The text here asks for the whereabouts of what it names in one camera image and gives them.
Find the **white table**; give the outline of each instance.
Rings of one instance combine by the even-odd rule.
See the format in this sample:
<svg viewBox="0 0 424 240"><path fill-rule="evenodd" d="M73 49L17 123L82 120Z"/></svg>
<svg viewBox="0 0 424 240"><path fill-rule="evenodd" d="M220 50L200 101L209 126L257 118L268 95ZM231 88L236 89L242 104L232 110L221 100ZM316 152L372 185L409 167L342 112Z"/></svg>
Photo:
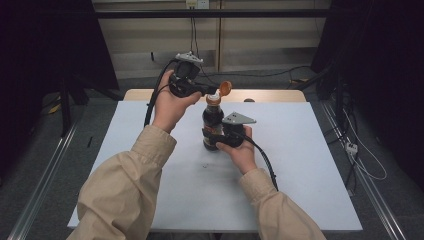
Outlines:
<svg viewBox="0 0 424 240"><path fill-rule="evenodd" d="M143 128L146 104L119 103L93 170L131 148ZM239 171L225 153L203 147L205 107L203 102L191 106L172 132L178 144L163 169L152 231L257 231L253 210L238 186ZM362 229L309 103L223 102L221 108L224 114L236 111L257 120L253 138L268 155L280 190L322 230ZM267 169L259 152L256 158ZM77 223L74 214L69 226Z"/></svg>

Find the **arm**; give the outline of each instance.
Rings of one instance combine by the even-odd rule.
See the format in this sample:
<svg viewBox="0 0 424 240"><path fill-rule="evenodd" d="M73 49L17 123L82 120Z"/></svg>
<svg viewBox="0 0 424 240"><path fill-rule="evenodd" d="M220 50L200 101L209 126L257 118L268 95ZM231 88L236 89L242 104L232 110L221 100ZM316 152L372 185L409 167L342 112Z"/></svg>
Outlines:
<svg viewBox="0 0 424 240"><path fill-rule="evenodd" d="M160 84L165 86L172 71ZM130 151L101 164L81 188L80 223L68 239L145 239L153 221L162 167L176 141L169 133L200 93L177 98L165 87L155 105L155 118Z"/></svg>
<svg viewBox="0 0 424 240"><path fill-rule="evenodd" d="M252 129L245 130L252 137ZM240 184L255 210L262 240L325 239L317 224L286 194L275 189L263 169L258 169L252 144L244 141L238 148L223 143L216 146L230 155L243 174Z"/></svg>

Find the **beige sleeve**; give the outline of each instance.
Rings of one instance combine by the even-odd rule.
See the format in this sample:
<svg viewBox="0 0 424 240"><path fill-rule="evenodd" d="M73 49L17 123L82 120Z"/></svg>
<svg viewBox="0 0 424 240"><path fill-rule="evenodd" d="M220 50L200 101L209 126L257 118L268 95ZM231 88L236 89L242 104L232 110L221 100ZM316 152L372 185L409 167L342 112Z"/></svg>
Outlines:
<svg viewBox="0 0 424 240"><path fill-rule="evenodd" d="M81 188L80 222L68 239L145 239L156 209L162 167L176 141L146 126L131 151L101 164Z"/></svg>
<svg viewBox="0 0 424 240"><path fill-rule="evenodd" d="M249 171L240 179L240 184L255 209L262 240L325 239L308 214L275 189L263 169Z"/></svg>

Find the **bottle cap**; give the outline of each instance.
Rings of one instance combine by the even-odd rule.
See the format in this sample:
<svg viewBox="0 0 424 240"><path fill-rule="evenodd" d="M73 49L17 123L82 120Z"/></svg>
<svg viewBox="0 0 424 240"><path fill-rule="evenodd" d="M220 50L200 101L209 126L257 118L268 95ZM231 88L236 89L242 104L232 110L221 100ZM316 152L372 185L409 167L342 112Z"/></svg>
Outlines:
<svg viewBox="0 0 424 240"><path fill-rule="evenodd" d="M221 96L219 92L216 92L213 95L206 96L206 103L209 105L219 105L221 103Z"/></svg>
<svg viewBox="0 0 424 240"><path fill-rule="evenodd" d="M233 85L230 81L224 81L219 85L219 96L227 96L230 94L231 89L233 88Z"/></svg>

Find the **dark brown bottle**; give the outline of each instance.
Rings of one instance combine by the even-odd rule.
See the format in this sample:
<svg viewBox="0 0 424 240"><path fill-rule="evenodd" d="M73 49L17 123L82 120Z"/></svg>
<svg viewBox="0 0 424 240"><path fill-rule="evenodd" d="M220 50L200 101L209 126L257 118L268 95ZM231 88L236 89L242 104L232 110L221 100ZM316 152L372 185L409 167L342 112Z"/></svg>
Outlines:
<svg viewBox="0 0 424 240"><path fill-rule="evenodd" d="M216 135L222 135L222 119L224 118L224 112L220 107L221 96L216 93L214 95L206 96L206 109L203 111L203 128ZM203 138L203 145L210 151L216 151L218 148L215 145L209 143L209 138Z"/></svg>

